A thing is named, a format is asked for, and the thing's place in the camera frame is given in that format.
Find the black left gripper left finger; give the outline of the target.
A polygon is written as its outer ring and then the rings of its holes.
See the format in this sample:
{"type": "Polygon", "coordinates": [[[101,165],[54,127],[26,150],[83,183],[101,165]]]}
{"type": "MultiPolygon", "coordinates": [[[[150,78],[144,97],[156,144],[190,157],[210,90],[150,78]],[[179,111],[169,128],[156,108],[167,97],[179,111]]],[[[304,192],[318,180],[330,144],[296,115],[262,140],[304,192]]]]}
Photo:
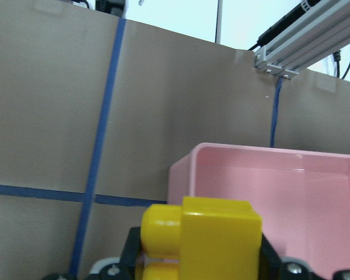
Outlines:
{"type": "Polygon", "coordinates": [[[144,264],[145,254],[141,242],[141,228],[132,227],[120,256],[120,279],[142,279],[144,264]]]}

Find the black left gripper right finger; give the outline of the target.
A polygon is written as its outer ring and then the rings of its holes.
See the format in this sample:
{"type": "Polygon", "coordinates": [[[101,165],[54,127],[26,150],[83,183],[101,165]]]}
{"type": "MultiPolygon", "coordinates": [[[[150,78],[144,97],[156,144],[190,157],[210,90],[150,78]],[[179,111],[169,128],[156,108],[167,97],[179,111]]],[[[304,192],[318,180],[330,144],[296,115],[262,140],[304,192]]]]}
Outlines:
{"type": "Polygon", "coordinates": [[[279,278],[279,269],[282,261],[265,237],[262,234],[260,255],[259,255],[259,280],[275,280],[279,278]]]}

